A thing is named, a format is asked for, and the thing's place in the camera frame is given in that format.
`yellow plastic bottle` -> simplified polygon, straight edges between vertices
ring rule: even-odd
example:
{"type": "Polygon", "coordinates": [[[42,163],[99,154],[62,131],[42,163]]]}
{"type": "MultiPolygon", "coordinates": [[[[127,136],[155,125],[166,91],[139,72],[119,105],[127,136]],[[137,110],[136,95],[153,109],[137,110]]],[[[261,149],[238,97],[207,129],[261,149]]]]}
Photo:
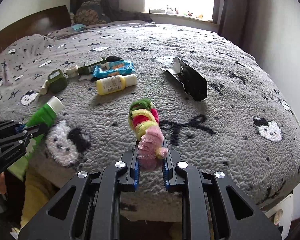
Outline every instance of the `yellow plastic bottle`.
{"type": "Polygon", "coordinates": [[[126,87],[138,84],[138,79],[135,74],[122,76],[117,75],[97,80],[96,88],[99,95],[106,95],[117,91],[124,90],[126,87]]]}

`barcode label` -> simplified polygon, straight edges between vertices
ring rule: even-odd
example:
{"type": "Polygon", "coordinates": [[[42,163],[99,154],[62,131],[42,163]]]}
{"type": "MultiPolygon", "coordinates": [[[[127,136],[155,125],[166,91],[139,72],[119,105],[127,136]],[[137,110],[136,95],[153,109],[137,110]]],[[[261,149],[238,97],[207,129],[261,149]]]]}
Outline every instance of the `barcode label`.
{"type": "Polygon", "coordinates": [[[101,81],[103,92],[106,94],[121,90],[121,80],[119,76],[105,78],[101,81]]]}
{"type": "Polygon", "coordinates": [[[116,90],[119,90],[121,89],[121,87],[115,87],[115,88],[108,88],[108,92],[112,92],[112,91],[116,91],[116,90]]]}

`colorful fuzzy toy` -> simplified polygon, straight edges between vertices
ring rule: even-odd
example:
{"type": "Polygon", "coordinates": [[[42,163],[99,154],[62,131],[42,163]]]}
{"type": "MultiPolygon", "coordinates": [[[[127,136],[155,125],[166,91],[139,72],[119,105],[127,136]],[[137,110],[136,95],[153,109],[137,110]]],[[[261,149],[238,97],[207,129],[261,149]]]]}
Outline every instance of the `colorful fuzzy toy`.
{"type": "Polygon", "coordinates": [[[163,159],[168,149],[162,147],[164,136],[159,128],[159,116],[148,98],[135,101],[130,106],[129,125],[137,136],[138,159],[146,170],[154,170],[157,159],[163,159]]]}

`gray blanket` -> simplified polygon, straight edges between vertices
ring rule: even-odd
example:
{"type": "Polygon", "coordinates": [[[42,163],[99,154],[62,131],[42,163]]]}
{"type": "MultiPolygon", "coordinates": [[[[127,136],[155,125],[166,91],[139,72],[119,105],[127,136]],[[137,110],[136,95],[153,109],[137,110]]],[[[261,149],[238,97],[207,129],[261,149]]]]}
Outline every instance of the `gray blanket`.
{"type": "MultiPolygon", "coordinates": [[[[300,182],[300,127],[284,96],[252,56],[204,30],[117,23],[24,37],[0,54],[0,118],[26,122],[52,96],[38,91],[53,70],[109,55],[135,64],[138,85],[99,96],[93,82],[68,80],[56,95],[64,110],[31,161],[55,185],[132,149],[128,109],[144,97],[158,109],[171,149],[202,171],[224,171],[260,207],[300,182]],[[207,79],[207,99],[193,101],[160,69],[175,56],[207,79]]],[[[165,192],[161,171],[142,172],[139,191],[121,202],[131,220],[181,220],[181,199],[165,192]]]]}

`white bottle cap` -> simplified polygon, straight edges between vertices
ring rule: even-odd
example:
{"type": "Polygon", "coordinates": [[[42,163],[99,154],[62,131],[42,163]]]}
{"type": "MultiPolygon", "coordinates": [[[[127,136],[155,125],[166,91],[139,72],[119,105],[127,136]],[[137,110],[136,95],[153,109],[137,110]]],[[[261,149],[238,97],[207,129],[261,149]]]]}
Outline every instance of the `white bottle cap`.
{"type": "Polygon", "coordinates": [[[134,86],[138,84],[138,78],[136,74],[131,74],[127,76],[123,76],[126,81],[126,87],[134,86]]]}
{"type": "Polygon", "coordinates": [[[48,89],[49,89],[49,81],[46,80],[43,83],[43,86],[40,88],[39,94],[40,95],[45,95],[48,92],[48,89]]]}
{"type": "Polygon", "coordinates": [[[69,78],[73,78],[73,77],[76,77],[78,76],[78,66],[77,65],[73,65],[73,66],[70,66],[66,69],[67,71],[67,75],[69,78]]]}
{"type": "Polygon", "coordinates": [[[52,108],[52,110],[56,114],[60,113],[63,109],[63,104],[57,97],[50,98],[50,100],[47,102],[47,104],[52,108]]]}

